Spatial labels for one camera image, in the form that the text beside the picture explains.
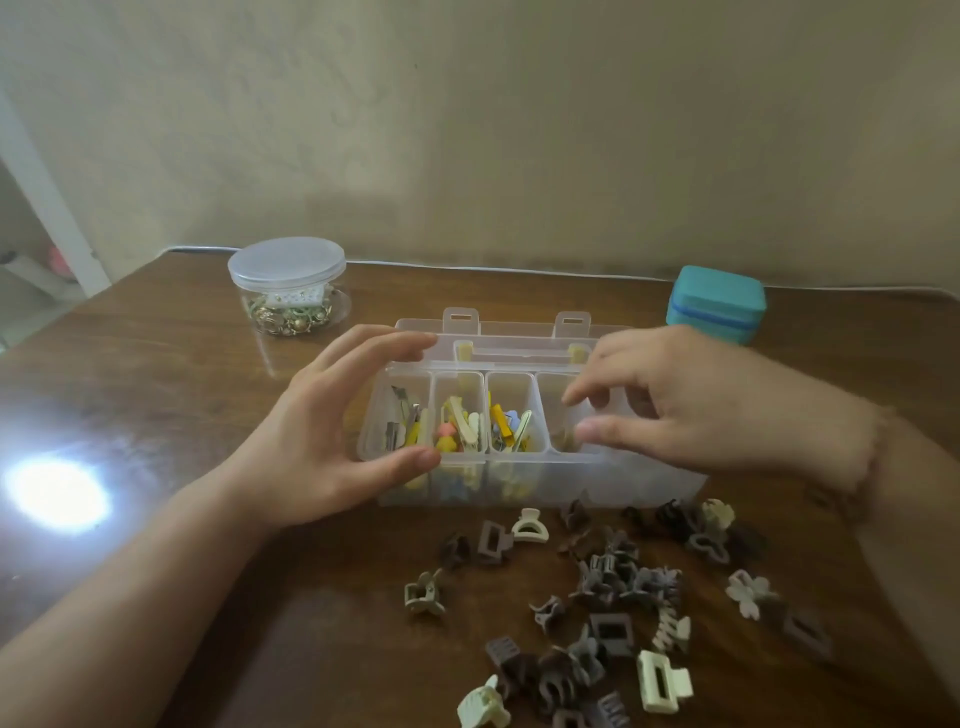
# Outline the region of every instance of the round plastic container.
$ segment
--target round plastic container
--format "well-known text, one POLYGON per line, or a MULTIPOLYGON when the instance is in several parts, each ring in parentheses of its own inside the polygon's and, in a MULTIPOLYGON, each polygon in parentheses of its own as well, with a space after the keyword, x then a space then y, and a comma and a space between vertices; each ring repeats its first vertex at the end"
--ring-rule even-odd
POLYGON ((253 327, 275 336, 316 331, 350 313, 344 249, 319 237, 279 237, 230 256, 230 277, 253 327))

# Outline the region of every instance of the wrist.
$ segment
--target wrist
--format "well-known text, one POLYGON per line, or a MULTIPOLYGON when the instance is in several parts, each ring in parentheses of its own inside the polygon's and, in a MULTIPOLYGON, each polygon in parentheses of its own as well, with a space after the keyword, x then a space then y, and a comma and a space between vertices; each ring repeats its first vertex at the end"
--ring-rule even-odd
POLYGON ((237 538, 261 544, 278 529, 263 518, 257 503, 250 497, 251 487, 243 473, 229 466, 229 461, 214 468, 197 481, 208 489, 213 507, 237 538))
POLYGON ((867 477, 883 410, 839 387, 810 382, 799 405, 802 426, 788 465, 826 488, 850 495, 867 477))

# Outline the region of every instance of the flower-shaped claw clip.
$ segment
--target flower-shaped claw clip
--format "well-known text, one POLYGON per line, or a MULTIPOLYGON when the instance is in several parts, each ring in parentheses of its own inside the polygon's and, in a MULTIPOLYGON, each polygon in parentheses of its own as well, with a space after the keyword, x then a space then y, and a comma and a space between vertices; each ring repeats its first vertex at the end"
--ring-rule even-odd
POLYGON ((734 571, 729 581, 727 596, 740 605, 740 614, 744 619, 760 619, 758 602, 777 598, 777 594, 770 591, 770 580, 765 576, 753 578, 741 569, 734 571))

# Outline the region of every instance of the hand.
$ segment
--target hand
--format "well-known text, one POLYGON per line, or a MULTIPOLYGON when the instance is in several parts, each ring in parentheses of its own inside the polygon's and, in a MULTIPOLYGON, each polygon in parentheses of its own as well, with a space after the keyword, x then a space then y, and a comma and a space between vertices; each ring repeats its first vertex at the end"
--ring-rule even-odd
POLYGON ((391 361, 420 361, 432 333, 357 326, 297 372, 273 410, 221 466, 267 526, 315 521, 411 480, 440 464, 432 448, 402 448, 352 462, 343 417, 360 387, 391 361))
POLYGON ((585 443, 632 449, 699 469, 776 467, 847 488, 869 460, 877 408, 819 379, 685 326, 605 336, 564 404, 607 405, 623 386, 654 418, 578 423, 585 443))

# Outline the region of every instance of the clear plastic lid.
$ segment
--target clear plastic lid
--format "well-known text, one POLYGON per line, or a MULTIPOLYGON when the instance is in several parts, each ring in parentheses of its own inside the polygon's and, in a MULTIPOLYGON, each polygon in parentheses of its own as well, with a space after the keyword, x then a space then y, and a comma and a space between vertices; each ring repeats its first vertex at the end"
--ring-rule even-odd
POLYGON ((237 251, 227 268, 240 288, 268 293, 334 280, 347 269, 347 258, 332 240, 278 237, 237 251))

